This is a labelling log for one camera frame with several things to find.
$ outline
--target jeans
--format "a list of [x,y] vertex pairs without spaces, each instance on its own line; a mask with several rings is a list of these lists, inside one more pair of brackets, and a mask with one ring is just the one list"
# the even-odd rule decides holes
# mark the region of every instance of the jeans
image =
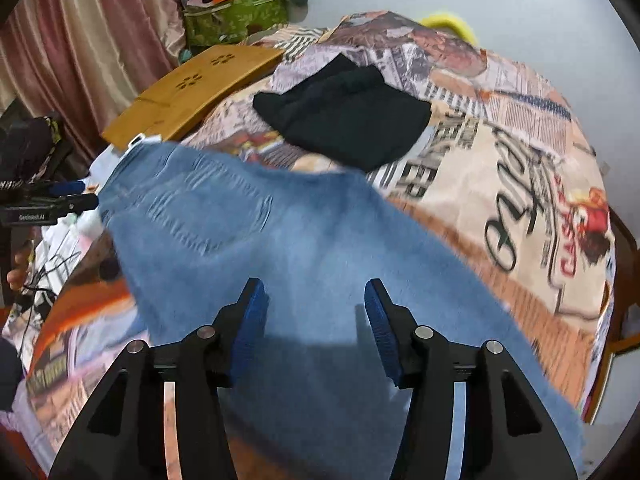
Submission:
[[[398,452],[410,391],[385,376],[363,306],[371,278],[452,342],[501,341],[579,460],[578,415],[510,315],[363,174],[290,173],[170,142],[138,144],[100,193],[100,213],[155,344],[210,323],[249,277],[264,282],[264,338],[222,402],[313,476],[386,480]],[[451,479],[464,413],[457,388]]]

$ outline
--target bed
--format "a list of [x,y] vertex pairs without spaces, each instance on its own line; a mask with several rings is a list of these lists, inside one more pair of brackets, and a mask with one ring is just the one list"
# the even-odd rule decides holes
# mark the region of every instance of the bed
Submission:
[[[248,43],[282,48],[286,61],[223,100],[183,142],[290,171],[340,171],[287,144],[253,110],[252,97],[284,92],[338,54],[375,64],[388,84],[431,102],[432,116],[405,157],[368,175],[371,185],[476,272],[548,380],[581,412],[614,305],[614,236],[593,150],[549,81],[386,11],[348,16],[328,31],[289,26]],[[28,374],[12,421],[47,472],[116,355],[132,339],[148,341],[108,234],[78,263],[46,323],[13,313],[2,336],[18,344],[26,327]],[[231,445],[240,478],[296,476],[255,442],[233,436]],[[165,448],[168,477],[180,478],[170,385]]]

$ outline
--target wooden board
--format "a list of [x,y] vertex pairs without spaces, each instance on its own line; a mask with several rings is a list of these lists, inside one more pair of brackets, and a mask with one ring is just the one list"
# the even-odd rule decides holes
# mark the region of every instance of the wooden board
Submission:
[[102,133],[120,150],[137,134],[180,140],[222,99],[271,73],[283,50],[217,45],[142,92]]

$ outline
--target yellow curved object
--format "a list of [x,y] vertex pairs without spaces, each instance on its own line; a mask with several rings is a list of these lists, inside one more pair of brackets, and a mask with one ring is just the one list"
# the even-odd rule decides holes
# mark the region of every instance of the yellow curved object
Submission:
[[446,12],[432,14],[428,18],[420,20],[420,24],[429,28],[448,28],[457,37],[465,40],[467,43],[471,43],[473,46],[478,46],[478,38],[476,38],[471,27],[469,27],[464,20],[453,14],[447,14]]

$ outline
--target curtain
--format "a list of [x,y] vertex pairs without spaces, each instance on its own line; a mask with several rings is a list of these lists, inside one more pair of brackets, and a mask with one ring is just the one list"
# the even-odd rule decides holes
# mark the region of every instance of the curtain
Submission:
[[184,46],[174,0],[20,0],[0,29],[0,105],[58,111],[84,163],[100,133],[177,66]]

